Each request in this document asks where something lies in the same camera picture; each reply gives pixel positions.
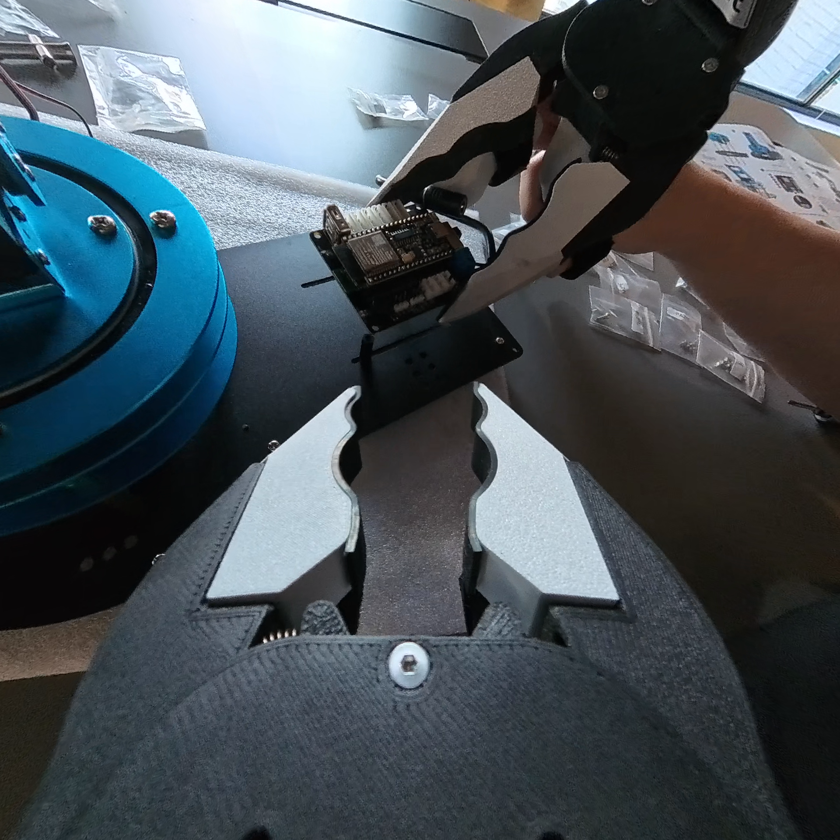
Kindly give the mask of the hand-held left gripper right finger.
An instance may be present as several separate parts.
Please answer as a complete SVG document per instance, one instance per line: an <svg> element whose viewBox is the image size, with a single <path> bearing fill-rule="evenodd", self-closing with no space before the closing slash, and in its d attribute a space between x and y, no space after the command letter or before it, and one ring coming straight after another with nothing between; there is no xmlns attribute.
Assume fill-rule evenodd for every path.
<svg viewBox="0 0 840 840"><path fill-rule="evenodd" d="M489 387L473 384L471 468L463 565L468 630L502 603L526 635L555 605L612 610L621 596L567 459Z"/></svg>

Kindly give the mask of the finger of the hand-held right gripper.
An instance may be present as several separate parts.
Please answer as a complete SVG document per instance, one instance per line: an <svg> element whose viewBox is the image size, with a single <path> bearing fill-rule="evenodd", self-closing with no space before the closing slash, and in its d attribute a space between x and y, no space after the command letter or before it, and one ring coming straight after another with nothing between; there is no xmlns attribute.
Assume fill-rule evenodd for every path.
<svg viewBox="0 0 840 840"><path fill-rule="evenodd" d="M429 186L474 205L494 178L503 151L530 137L540 75L525 57L452 101L387 177L369 206L418 203Z"/></svg>
<svg viewBox="0 0 840 840"><path fill-rule="evenodd" d="M442 313L441 323L462 319L559 268L563 248L629 183L612 163L591 162L589 153L587 141L561 120L542 160L541 214L505 237L496 257Z"/></svg>

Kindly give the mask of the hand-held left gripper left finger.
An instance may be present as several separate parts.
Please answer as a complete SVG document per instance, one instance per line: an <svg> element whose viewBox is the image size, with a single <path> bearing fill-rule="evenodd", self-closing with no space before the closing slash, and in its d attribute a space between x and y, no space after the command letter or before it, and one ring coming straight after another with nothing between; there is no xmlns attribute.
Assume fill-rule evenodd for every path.
<svg viewBox="0 0 840 840"><path fill-rule="evenodd" d="M211 606L269 604L302 615L339 604L363 573L354 405L343 391L264 461L206 592Z"/></svg>

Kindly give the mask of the black metal base plate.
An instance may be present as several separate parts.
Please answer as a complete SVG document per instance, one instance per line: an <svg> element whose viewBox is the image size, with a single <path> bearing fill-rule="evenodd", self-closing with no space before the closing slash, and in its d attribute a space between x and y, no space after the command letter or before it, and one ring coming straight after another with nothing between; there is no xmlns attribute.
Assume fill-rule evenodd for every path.
<svg viewBox="0 0 840 840"><path fill-rule="evenodd" d="M359 362L366 329L309 234L219 253L238 324L233 372L205 424L129 490L2 538L1 627L58 623L123 602L250 465L351 385L371 432L522 355L492 310L421 331Z"/></svg>

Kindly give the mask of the black circuit board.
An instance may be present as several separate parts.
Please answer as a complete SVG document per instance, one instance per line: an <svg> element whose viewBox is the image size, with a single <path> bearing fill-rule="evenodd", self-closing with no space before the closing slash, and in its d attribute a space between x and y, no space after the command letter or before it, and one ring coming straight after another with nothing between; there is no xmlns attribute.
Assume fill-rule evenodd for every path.
<svg viewBox="0 0 840 840"><path fill-rule="evenodd" d="M372 333L440 312L477 268L460 229L414 203L330 204L310 237Z"/></svg>

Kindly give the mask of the person's right forearm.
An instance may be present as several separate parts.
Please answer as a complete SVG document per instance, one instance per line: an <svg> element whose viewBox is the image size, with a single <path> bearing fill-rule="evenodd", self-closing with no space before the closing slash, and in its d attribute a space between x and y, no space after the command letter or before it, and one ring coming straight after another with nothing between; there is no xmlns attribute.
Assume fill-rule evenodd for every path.
<svg viewBox="0 0 840 840"><path fill-rule="evenodd" d="M666 257L778 375L838 417L838 232L690 162L614 244Z"/></svg>

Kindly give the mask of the dark desk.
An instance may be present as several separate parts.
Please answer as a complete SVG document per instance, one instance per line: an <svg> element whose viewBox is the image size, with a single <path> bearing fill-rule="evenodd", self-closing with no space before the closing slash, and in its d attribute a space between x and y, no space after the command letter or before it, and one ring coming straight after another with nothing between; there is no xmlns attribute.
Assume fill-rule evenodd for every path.
<svg viewBox="0 0 840 840"><path fill-rule="evenodd" d="M139 135L371 186L418 129L364 128L347 87L380 82L411 93L452 92L475 68L434 47L263 2L120 2L112 18L90 2L23 2L73 48L112 46L180 59L205 130ZM769 373L758 404L672 354L633 349L589 324L588 286L542 279L494 311L522 347L506 366L512 407L542 436L595 470L698 456L703 466L756 458L838 471L838 427L788 404Z"/></svg>

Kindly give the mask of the person's right hand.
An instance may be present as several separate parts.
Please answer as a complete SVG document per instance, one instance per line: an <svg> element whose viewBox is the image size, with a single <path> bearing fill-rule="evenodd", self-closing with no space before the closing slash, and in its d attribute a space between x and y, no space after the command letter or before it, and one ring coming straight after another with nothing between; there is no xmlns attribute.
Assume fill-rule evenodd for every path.
<svg viewBox="0 0 840 840"><path fill-rule="evenodd" d="M551 110L550 100L547 98L538 105L537 115L535 128L539 129L539 132L533 141L529 163L520 174L520 215L526 223L530 223L543 209L544 199L540 184L543 159L560 123L560 118Z"/></svg>

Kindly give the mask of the black flat panel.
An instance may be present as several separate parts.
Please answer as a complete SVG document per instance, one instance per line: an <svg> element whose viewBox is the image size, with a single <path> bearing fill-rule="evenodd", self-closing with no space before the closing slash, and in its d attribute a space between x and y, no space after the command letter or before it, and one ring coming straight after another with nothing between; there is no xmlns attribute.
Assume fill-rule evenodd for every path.
<svg viewBox="0 0 840 840"><path fill-rule="evenodd" d="M414 1L266 1L432 46L479 64L488 50L473 21Z"/></svg>

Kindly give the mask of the pile of small screw bags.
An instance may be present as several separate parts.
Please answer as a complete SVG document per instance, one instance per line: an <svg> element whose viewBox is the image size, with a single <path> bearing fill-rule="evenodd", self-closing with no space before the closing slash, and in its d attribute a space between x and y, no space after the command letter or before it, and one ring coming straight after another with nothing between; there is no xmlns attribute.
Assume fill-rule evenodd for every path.
<svg viewBox="0 0 840 840"><path fill-rule="evenodd" d="M665 351L707 371L741 394L764 402L766 375L760 362L704 329L700 311L625 260L609 256L595 265L589 287L590 324L640 348Z"/></svg>

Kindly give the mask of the printed instruction sheet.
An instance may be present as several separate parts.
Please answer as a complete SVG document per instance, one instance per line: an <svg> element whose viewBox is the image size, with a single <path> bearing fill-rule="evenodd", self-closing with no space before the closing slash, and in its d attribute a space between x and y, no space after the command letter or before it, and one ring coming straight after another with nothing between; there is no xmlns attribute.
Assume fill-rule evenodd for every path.
<svg viewBox="0 0 840 840"><path fill-rule="evenodd" d="M839 229L838 167L792 152L758 128L720 123L695 162L807 221Z"/></svg>

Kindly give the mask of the window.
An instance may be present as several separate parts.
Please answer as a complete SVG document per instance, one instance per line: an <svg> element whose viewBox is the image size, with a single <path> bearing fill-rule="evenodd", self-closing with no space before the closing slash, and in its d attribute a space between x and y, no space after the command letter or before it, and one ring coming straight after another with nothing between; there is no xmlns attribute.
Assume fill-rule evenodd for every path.
<svg viewBox="0 0 840 840"><path fill-rule="evenodd" d="M803 102L831 76L838 53L839 2L800 1L743 81Z"/></svg>

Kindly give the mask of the large clear plastic bag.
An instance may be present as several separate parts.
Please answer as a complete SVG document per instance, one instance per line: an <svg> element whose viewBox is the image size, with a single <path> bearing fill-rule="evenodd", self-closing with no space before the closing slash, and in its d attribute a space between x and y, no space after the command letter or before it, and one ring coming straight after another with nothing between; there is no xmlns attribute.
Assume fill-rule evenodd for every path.
<svg viewBox="0 0 840 840"><path fill-rule="evenodd" d="M180 59L79 45L98 124L135 133L205 130Z"/></svg>

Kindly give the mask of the metal rod part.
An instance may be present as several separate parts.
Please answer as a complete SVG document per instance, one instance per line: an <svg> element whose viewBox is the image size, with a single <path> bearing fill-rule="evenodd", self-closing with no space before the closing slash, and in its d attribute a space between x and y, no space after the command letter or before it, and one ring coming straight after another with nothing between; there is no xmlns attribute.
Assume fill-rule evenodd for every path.
<svg viewBox="0 0 840 840"><path fill-rule="evenodd" d="M27 62L50 70L75 71L77 68L77 57L70 43L45 42L35 35L28 35L26 40L2 39L1 61Z"/></svg>

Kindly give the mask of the crumpled clear plastic bag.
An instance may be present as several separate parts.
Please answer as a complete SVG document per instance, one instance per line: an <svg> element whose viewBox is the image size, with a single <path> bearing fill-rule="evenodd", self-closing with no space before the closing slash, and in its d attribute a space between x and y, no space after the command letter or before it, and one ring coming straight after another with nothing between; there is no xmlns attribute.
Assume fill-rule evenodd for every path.
<svg viewBox="0 0 840 840"><path fill-rule="evenodd" d="M18 1L1 1L1 35L36 35L59 40L60 37L37 15Z"/></svg>

